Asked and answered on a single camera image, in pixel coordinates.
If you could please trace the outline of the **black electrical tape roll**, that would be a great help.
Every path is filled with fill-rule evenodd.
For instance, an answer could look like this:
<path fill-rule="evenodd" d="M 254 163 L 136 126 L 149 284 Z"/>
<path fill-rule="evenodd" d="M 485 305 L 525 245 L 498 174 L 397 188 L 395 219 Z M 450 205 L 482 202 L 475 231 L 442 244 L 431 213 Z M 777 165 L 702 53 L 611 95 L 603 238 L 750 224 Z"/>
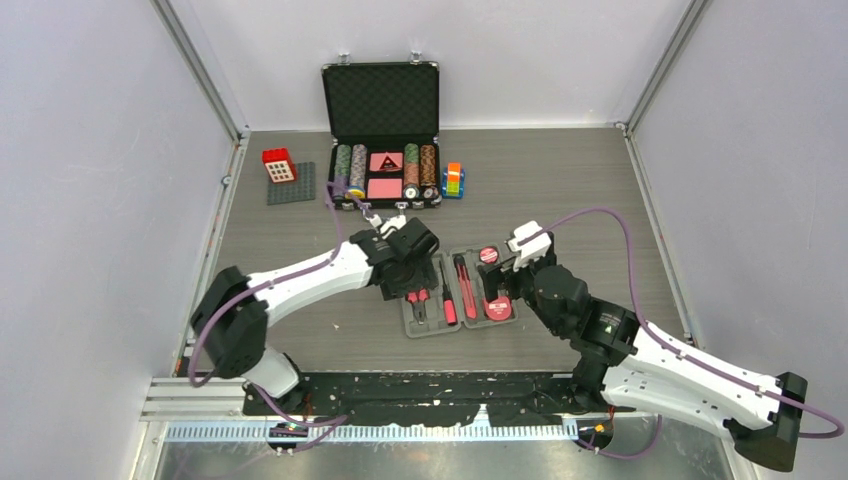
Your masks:
<path fill-rule="evenodd" d="M 495 264 L 498 262 L 499 256 L 499 251 L 495 246 L 485 246 L 478 253 L 479 261 L 483 264 Z"/>

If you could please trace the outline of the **red black pliers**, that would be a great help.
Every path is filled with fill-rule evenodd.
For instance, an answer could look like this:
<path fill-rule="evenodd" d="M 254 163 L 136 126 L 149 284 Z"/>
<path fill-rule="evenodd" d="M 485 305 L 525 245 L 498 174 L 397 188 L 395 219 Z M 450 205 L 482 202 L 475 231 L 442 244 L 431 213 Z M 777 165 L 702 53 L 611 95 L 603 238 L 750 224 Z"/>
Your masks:
<path fill-rule="evenodd" d="M 429 290 L 424 288 L 417 291 L 409 292 L 406 295 L 405 299 L 411 306 L 413 319 L 419 325 L 423 325 L 425 320 L 427 319 L 425 304 L 426 301 L 429 299 Z"/>

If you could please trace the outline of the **red black utility knife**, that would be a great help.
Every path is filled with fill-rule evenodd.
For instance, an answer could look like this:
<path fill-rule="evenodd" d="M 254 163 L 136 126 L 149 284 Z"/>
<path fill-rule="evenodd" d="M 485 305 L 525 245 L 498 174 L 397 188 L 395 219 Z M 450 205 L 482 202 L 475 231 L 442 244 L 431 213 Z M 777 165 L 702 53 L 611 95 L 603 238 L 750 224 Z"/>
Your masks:
<path fill-rule="evenodd" d="M 465 259 L 462 255 L 454 255 L 453 263 L 457 271 L 466 318 L 475 320 L 477 318 L 476 302 Z"/>

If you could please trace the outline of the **red tape measure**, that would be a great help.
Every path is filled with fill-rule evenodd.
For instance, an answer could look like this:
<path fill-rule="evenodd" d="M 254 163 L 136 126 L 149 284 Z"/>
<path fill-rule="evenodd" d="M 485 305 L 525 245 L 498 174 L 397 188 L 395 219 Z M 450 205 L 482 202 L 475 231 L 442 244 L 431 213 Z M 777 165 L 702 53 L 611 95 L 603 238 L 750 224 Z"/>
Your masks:
<path fill-rule="evenodd" d="M 493 322 L 505 322 L 513 318 L 512 302 L 507 296 L 483 301 L 484 317 Z"/>

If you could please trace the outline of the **grey plastic tool case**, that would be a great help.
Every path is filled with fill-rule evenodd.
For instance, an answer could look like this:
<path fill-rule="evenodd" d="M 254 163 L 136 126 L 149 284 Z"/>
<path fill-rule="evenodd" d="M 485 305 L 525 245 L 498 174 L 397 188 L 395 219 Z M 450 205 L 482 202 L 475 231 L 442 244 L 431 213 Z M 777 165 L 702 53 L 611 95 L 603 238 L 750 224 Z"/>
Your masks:
<path fill-rule="evenodd" d="M 402 323 L 405 328 L 405 333 L 409 338 L 417 339 L 424 337 L 432 337 L 440 334 L 448 334 L 459 331 L 461 328 L 481 329 L 494 327 L 497 325 L 512 323 L 517 320 L 518 312 L 516 304 L 512 302 L 513 318 L 505 322 L 493 322 L 484 317 L 483 312 L 483 286 L 478 274 L 478 267 L 482 265 L 478 258 L 479 251 L 485 246 L 495 246 L 499 251 L 498 262 L 506 258 L 506 250 L 495 244 L 484 244 L 481 246 L 463 247 L 450 251 L 438 251 L 433 255 L 433 264 L 437 274 L 438 285 L 429 290 L 429 299 L 426 301 L 427 319 L 423 325 L 419 325 L 412 316 L 412 309 L 406 299 L 400 302 L 402 312 Z M 467 269 L 470 275 L 470 280 L 473 288 L 473 295 L 476 302 L 477 318 L 475 320 L 467 319 L 463 307 L 460 284 L 457 277 L 457 271 L 453 263 L 454 255 L 462 255 L 465 259 Z M 456 307 L 458 324 L 449 326 L 444 318 L 443 303 L 442 303 L 442 283 L 439 271 L 439 263 L 445 262 L 447 280 L 450 285 L 453 300 Z"/>

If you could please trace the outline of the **red handled screwdriver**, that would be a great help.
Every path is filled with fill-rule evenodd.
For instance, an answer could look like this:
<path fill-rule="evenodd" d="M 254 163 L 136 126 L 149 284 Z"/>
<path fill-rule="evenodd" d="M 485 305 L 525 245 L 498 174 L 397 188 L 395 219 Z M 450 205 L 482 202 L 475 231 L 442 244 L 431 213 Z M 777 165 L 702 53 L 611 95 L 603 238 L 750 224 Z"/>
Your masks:
<path fill-rule="evenodd" d="M 456 307 L 453 300 L 452 292 L 450 290 L 450 285 L 447 280 L 446 266 L 444 261 L 441 261 L 439 263 L 439 271 L 442 283 L 442 303 L 444 318 L 449 326 L 456 326 L 458 324 Z"/>

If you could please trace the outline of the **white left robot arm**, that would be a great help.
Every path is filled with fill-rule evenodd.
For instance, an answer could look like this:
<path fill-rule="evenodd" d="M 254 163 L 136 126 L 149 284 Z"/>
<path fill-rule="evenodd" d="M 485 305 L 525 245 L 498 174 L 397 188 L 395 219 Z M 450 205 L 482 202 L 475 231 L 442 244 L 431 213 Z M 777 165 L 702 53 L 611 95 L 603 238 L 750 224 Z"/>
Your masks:
<path fill-rule="evenodd" d="M 271 327 L 331 296 L 376 286 L 384 300 L 436 286 L 438 237 L 418 218 L 378 220 L 330 251 L 276 270 L 218 272 L 190 317 L 195 350 L 205 352 L 221 379 L 259 386 L 280 412 L 298 412 L 307 398 L 300 371 L 267 343 Z"/>

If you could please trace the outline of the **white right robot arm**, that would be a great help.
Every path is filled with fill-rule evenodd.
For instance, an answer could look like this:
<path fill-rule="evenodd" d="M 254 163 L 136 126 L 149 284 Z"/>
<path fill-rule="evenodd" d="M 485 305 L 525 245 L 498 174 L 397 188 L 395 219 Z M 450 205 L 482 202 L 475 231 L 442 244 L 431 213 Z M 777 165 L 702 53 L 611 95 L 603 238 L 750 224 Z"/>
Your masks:
<path fill-rule="evenodd" d="M 729 439 L 745 459 L 778 472 L 794 468 L 807 382 L 785 372 L 747 372 L 696 352 L 634 311 L 589 293 L 553 254 L 514 270 L 482 265 L 488 300 L 523 301 L 552 335 L 580 355 L 567 399 L 583 410 L 651 412 Z"/>

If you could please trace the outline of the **green red chip row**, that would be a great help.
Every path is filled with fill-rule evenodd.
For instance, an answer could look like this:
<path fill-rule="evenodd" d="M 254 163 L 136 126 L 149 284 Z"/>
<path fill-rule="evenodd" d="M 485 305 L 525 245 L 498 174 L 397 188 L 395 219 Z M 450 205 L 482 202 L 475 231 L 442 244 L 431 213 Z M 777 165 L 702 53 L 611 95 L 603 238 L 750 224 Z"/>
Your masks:
<path fill-rule="evenodd" d="M 420 153 L 419 147 L 408 143 L 404 147 L 403 197 L 415 199 L 420 195 Z"/>

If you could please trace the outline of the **red card deck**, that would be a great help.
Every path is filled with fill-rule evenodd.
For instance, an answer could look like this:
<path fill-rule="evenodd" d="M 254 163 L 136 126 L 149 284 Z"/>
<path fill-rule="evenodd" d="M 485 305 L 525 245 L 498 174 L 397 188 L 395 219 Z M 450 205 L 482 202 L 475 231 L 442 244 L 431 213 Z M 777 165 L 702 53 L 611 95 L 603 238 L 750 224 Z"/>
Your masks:
<path fill-rule="evenodd" d="M 371 178 L 366 185 L 368 199 L 398 199 L 403 197 L 401 178 Z"/>

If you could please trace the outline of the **colourful toy brick stack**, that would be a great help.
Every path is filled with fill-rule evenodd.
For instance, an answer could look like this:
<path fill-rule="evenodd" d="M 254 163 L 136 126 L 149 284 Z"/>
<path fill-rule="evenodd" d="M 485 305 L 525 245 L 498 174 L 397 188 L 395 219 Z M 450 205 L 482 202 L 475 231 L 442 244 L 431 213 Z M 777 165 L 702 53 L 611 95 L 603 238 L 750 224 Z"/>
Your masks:
<path fill-rule="evenodd" d="M 442 172 L 442 196 L 461 199 L 464 196 L 465 170 L 459 162 L 450 162 Z"/>

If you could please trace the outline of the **red triangle dealer button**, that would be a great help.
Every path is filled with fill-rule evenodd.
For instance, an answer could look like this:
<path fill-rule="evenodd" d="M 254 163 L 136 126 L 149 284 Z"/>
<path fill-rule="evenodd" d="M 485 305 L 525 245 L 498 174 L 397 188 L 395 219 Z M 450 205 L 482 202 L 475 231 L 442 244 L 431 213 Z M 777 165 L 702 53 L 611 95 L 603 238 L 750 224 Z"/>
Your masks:
<path fill-rule="evenodd" d="M 398 151 L 374 152 L 368 160 L 371 173 L 396 173 L 404 168 L 404 155 Z"/>

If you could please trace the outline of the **brown black chip row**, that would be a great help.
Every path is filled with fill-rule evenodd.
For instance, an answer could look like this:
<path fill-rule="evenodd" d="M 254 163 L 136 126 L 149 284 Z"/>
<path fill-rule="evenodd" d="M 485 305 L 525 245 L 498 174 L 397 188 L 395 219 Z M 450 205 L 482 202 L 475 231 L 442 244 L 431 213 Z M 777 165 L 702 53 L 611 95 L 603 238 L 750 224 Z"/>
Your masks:
<path fill-rule="evenodd" d="M 437 188 L 436 148 L 434 145 L 422 145 L 420 148 L 420 187 L 423 198 L 436 201 Z"/>

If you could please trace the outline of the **blue orange chip row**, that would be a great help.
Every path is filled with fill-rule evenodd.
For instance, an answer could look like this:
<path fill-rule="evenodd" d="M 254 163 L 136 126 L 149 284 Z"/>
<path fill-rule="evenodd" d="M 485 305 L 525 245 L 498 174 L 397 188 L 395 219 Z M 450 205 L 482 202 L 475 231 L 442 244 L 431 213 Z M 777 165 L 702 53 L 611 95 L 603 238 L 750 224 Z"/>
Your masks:
<path fill-rule="evenodd" d="M 364 199 L 366 197 L 365 177 L 368 150 L 364 144 L 352 146 L 350 172 L 348 178 L 348 195 Z"/>

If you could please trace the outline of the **purple green chip row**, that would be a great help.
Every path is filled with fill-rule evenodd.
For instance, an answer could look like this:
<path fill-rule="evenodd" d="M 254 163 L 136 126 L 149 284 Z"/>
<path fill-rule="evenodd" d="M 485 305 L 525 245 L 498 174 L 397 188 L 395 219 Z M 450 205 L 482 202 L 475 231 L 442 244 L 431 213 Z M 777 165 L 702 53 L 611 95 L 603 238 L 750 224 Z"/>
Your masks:
<path fill-rule="evenodd" d="M 340 144 L 336 148 L 332 198 L 343 200 L 347 195 L 347 189 L 351 174 L 352 147 Z"/>

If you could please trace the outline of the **dark grey brick baseplate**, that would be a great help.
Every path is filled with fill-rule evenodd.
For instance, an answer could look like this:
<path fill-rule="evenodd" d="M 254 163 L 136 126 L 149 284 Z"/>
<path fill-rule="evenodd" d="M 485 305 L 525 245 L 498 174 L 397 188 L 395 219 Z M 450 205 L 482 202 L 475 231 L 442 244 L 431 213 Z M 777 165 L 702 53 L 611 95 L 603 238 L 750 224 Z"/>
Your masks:
<path fill-rule="evenodd" d="M 314 162 L 295 164 L 297 179 L 291 182 L 273 183 L 266 189 L 268 206 L 305 202 L 316 199 L 316 165 Z"/>

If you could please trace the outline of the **black poker chip case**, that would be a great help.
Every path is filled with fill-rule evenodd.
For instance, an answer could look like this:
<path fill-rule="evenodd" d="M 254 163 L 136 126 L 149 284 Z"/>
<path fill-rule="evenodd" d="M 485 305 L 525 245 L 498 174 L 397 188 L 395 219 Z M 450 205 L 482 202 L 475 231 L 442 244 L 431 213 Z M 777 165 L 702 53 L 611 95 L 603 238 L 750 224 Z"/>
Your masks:
<path fill-rule="evenodd" d="M 440 65 L 415 56 L 402 62 L 352 63 L 338 61 L 321 67 L 320 75 L 330 125 L 330 150 L 327 181 L 332 185 L 336 148 L 340 144 L 364 144 L 368 150 L 365 189 L 371 178 L 401 178 L 396 173 L 371 173 L 371 153 L 398 151 L 414 143 L 436 148 L 436 201 L 415 199 L 359 199 L 373 209 L 389 209 L 399 204 L 413 210 L 434 209 L 442 204 L 442 165 L 440 158 Z M 338 210 L 355 210 L 356 201 L 347 195 L 334 200 Z"/>

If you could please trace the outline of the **red toy brick door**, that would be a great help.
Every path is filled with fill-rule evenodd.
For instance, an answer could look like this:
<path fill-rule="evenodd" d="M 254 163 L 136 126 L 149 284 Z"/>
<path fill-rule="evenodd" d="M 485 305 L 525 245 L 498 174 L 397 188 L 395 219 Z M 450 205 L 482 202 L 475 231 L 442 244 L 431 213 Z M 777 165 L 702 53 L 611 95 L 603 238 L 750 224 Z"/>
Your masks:
<path fill-rule="evenodd" d="M 273 184 L 290 183 L 298 178 L 297 168 L 285 147 L 264 150 L 261 161 Z"/>

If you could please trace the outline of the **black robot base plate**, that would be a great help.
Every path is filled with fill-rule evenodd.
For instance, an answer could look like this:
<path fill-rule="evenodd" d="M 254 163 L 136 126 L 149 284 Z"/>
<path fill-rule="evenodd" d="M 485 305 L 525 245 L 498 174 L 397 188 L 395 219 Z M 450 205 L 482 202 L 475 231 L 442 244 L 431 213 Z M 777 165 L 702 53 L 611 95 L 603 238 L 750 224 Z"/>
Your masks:
<path fill-rule="evenodd" d="M 354 426 L 553 425 L 557 416 L 609 416 L 612 407 L 578 393 L 559 372 L 307 372 L 276 406 L 307 421 Z"/>

